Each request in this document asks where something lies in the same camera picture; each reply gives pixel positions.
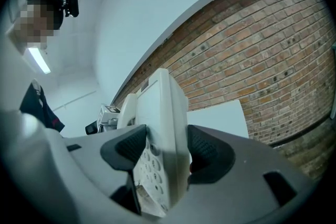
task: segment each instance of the brick wall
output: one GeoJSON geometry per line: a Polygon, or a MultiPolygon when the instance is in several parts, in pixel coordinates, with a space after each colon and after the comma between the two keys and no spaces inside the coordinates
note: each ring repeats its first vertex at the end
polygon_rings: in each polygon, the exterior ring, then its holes
{"type": "Polygon", "coordinates": [[[251,138],[281,140],[330,111],[335,40],[323,0],[214,0],[148,57],[114,104],[168,68],[190,110],[239,99],[251,138]]]}

